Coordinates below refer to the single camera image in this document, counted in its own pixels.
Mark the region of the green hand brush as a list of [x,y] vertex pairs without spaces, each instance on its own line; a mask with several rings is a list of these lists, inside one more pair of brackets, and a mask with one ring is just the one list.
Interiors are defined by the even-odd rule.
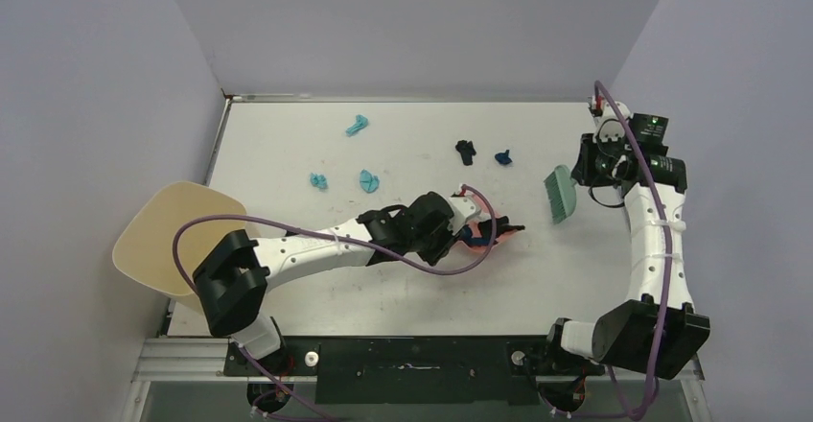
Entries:
[[577,205],[576,184],[566,165],[557,165],[545,178],[544,186],[554,224],[562,223],[574,213]]

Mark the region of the pink plastic dustpan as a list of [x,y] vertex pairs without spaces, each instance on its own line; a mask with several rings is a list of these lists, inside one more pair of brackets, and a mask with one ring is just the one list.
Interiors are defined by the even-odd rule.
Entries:
[[525,231],[524,225],[511,223],[508,216],[498,216],[495,218],[495,222],[496,230],[493,230],[489,216],[467,223],[461,230],[459,241],[469,250],[483,253],[489,246],[492,233],[496,234],[494,246],[497,246],[516,233]]

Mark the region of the dark blue paper scrap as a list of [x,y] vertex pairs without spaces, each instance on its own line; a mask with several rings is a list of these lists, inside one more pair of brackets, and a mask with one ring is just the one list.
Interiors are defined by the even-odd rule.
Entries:
[[460,232],[460,241],[468,248],[485,248],[489,246],[490,238],[477,236],[471,227],[463,227]]

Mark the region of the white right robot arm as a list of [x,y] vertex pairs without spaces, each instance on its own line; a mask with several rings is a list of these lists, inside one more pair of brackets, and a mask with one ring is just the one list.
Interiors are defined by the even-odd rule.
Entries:
[[[542,347],[545,366],[564,373],[579,360],[644,373],[649,363],[672,379],[708,340],[710,322],[695,312],[684,269],[682,236],[687,178],[683,160],[668,156],[665,117],[611,114],[594,119],[564,192],[576,186],[614,188],[630,233],[631,274],[625,300],[595,322],[558,319]],[[656,359],[650,352],[660,345]]]

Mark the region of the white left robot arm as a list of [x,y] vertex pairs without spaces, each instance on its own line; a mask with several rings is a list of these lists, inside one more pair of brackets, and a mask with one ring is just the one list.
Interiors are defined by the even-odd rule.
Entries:
[[230,338],[262,374],[278,372],[287,350],[275,320],[260,312],[271,290],[328,270],[369,267],[414,254],[429,268],[444,258],[480,215],[474,199],[429,192],[411,205],[360,214],[318,232],[279,238],[227,233],[193,272],[209,333]]

